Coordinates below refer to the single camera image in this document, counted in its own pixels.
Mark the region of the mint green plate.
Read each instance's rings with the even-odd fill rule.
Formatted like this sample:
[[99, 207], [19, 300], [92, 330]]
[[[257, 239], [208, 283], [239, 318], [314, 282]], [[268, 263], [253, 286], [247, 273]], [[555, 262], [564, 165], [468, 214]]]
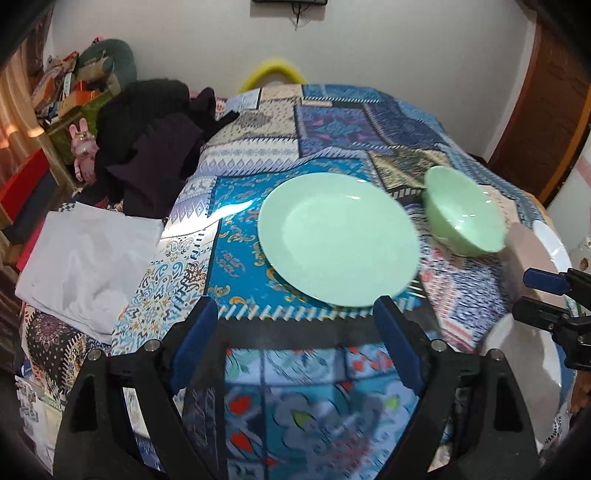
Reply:
[[284, 281], [338, 307], [396, 297], [419, 270], [419, 235], [403, 206], [352, 176], [313, 173], [283, 182], [260, 207], [257, 236]]

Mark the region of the black clothing pile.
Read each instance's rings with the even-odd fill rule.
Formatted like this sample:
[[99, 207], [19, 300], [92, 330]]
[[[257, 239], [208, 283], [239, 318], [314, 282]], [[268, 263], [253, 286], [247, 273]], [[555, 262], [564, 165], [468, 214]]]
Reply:
[[120, 203], [128, 216], [169, 216], [204, 145], [238, 119], [216, 116], [214, 90], [192, 97], [179, 80], [131, 83], [98, 111], [95, 181], [75, 196], [95, 206]]

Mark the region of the white plate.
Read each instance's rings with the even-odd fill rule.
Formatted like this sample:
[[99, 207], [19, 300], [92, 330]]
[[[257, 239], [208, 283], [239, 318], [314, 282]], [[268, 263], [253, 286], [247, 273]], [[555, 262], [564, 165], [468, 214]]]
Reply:
[[517, 322], [511, 314], [499, 320], [486, 336], [480, 353], [501, 350], [525, 400], [538, 451], [553, 432], [560, 406], [561, 366], [549, 332]]

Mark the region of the white bowl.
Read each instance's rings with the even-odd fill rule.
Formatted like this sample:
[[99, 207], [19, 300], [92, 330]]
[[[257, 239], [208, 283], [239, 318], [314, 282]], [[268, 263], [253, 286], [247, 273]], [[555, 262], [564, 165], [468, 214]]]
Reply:
[[546, 223], [540, 220], [535, 220], [532, 224], [532, 229], [536, 237], [541, 241], [552, 262], [557, 268], [558, 272], [566, 272], [572, 267], [570, 257], [565, 246], [554, 232], [554, 230]]

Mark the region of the pink bowl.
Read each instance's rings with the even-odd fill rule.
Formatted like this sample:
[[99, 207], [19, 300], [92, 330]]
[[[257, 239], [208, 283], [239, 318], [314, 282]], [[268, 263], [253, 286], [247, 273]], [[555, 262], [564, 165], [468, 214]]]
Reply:
[[523, 275], [529, 268], [557, 272], [542, 242], [530, 228], [521, 223], [513, 223], [509, 227], [505, 247], [499, 257], [504, 281], [511, 293], [519, 293], [525, 288]]

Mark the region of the mint green bowl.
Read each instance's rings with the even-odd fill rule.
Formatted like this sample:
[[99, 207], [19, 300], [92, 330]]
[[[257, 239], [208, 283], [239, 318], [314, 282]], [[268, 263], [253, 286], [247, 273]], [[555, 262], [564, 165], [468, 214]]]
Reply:
[[445, 166], [430, 168], [424, 184], [425, 213], [437, 240], [463, 257], [497, 254], [504, 248], [503, 216], [480, 185]]

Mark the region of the brown wooden door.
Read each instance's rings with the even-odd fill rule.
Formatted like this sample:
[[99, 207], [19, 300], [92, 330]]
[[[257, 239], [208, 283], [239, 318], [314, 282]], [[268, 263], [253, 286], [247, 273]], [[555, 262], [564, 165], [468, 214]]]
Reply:
[[547, 206], [580, 152], [589, 120], [590, 73], [537, 22], [526, 76], [489, 168]]

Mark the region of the white folded cloth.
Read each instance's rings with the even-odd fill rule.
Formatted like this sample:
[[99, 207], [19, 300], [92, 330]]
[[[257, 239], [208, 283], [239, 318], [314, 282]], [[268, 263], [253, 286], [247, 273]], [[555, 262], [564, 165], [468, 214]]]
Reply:
[[47, 214], [16, 296], [105, 344], [153, 259], [159, 219], [75, 203]]

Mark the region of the pink bunny toy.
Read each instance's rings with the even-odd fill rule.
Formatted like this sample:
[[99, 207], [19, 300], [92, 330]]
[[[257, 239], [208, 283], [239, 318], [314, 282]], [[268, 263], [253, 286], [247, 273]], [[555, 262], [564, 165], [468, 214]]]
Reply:
[[90, 132], [85, 118], [69, 126], [71, 153], [74, 157], [74, 172], [79, 182], [92, 185], [96, 181], [95, 156], [98, 151], [96, 139]]

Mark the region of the green plush cushion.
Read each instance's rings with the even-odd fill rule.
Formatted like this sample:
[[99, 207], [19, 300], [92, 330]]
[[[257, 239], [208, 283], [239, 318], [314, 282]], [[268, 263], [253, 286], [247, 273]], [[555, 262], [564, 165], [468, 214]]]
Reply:
[[131, 48], [120, 39], [93, 43], [78, 56], [75, 79], [88, 85], [104, 82], [113, 95], [118, 95], [137, 79]]

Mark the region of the blue patchwork tablecloth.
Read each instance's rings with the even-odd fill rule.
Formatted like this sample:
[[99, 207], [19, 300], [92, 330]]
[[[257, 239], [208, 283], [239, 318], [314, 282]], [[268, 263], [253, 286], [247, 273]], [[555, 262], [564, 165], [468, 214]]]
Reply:
[[506, 228], [542, 209], [389, 94], [279, 86], [243, 100], [177, 195], [112, 350], [162, 339], [214, 299], [182, 401], [214, 476], [372, 479], [418, 404], [374, 301], [390, 295], [473, 352], [510, 309]]

